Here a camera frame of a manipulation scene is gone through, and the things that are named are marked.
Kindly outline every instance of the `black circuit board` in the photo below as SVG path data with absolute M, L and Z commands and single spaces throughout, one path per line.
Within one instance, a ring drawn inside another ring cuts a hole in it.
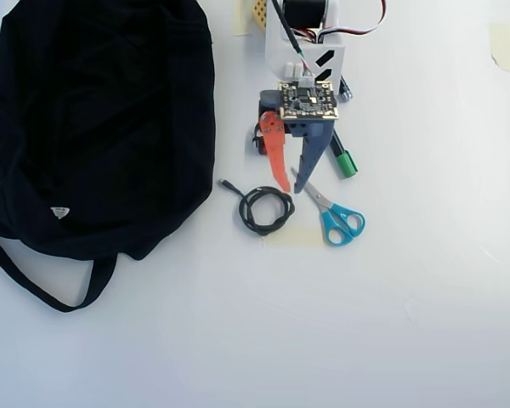
M 282 120 L 338 119 L 337 100 L 331 82 L 316 82 L 313 88 L 300 88 L 298 82 L 280 82 Z

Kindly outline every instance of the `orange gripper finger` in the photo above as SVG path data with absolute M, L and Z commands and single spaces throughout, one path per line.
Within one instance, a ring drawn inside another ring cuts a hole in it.
M 291 186 L 286 173 L 286 164 L 283 154 L 283 145 L 286 143 L 286 130 L 277 112 L 264 112 L 259 119 L 259 126 L 263 134 L 264 146 L 270 159 L 272 174 L 281 189 L 289 192 Z

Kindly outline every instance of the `scissors blade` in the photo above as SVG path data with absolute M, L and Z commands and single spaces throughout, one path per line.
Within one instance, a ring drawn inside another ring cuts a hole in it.
M 294 167 L 291 167 L 291 171 L 295 177 L 298 176 L 297 170 Z M 309 181 L 306 182 L 304 186 L 304 191 L 308 193 L 310 197 L 317 203 L 320 207 L 321 211 L 328 210 L 332 208 L 333 203 L 328 201 Z

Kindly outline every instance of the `bag label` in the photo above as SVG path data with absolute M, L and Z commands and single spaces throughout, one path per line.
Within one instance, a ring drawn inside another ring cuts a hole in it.
M 51 207 L 51 211 L 56 218 L 62 219 L 70 213 L 70 208 L 66 207 Z

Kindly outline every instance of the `green marker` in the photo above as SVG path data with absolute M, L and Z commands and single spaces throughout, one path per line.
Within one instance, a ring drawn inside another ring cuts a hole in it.
M 354 159 L 352 159 L 349 152 L 343 148 L 336 130 L 332 134 L 331 149 L 332 153 L 337 158 L 338 166 L 340 167 L 340 170 L 342 170 L 342 174 L 346 179 L 357 174 L 358 170 L 357 166 L 355 166 Z

